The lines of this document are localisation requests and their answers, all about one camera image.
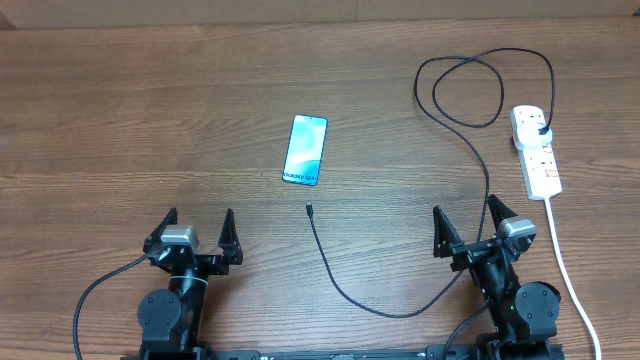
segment wooden surface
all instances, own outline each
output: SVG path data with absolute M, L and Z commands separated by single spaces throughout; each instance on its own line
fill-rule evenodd
M 0 29 L 631 16 L 640 0 L 0 0 Z
M 520 46 L 556 70 L 564 192 L 552 203 L 568 270 L 604 358 L 637 359 L 639 33 L 634 18 L 0 32 L 0 358 L 72 358 L 80 294 L 139 256 L 171 206 L 207 251 L 226 208 L 236 212 L 245 263 L 211 279 L 202 327 L 216 349 L 444 342 L 480 305 L 470 277 L 421 316 L 365 313 L 331 286 L 305 202 L 315 204 L 348 294 L 384 311 L 421 307 L 453 276 L 449 261 L 432 258 L 431 209 L 441 204 L 473 239 L 484 180 L 465 145 L 417 111 L 414 73 L 430 57 Z M 492 192 L 538 225 L 515 268 L 521 282 L 562 292 L 553 342 L 569 359 L 590 359 L 543 204 L 526 199 L 510 139 L 513 106 L 548 109 L 546 67 L 526 54 L 486 60 L 504 76 L 505 113 L 489 128 L 461 131 L 484 156 Z M 424 70 L 425 99 L 451 64 Z M 480 123 L 495 111 L 498 85 L 472 65 L 438 95 L 451 114 Z M 281 180 L 297 113 L 330 121 L 317 187 Z M 98 287 L 80 320 L 85 359 L 134 353 L 138 303 L 166 284 L 162 271 L 140 266 Z M 459 340 L 490 325 L 483 316 Z

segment phone screen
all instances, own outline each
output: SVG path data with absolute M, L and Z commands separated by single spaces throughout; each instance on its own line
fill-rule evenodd
M 293 118 L 282 180 L 312 186 L 318 184 L 327 124 L 327 119 L 315 116 L 296 115 Z

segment power socket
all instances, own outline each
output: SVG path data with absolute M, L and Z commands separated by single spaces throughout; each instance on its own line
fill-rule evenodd
M 540 135 L 545 126 L 544 113 L 531 105 L 516 106 L 511 111 L 513 142 L 518 148 L 520 166 L 531 200 L 544 200 L 562 191 L 558 165 L 551 148 L 551 129 Z

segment light blue screen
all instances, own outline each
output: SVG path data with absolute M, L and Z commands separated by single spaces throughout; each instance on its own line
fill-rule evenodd
M 306 115 L 293 118 L 282 180 L 305 185 L 318 184 L 326 131 L 327 119 Z

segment wall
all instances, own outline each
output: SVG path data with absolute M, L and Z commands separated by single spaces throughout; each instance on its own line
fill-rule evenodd
M 626 16 L 640 0 L 0 0 L 0 28 Z

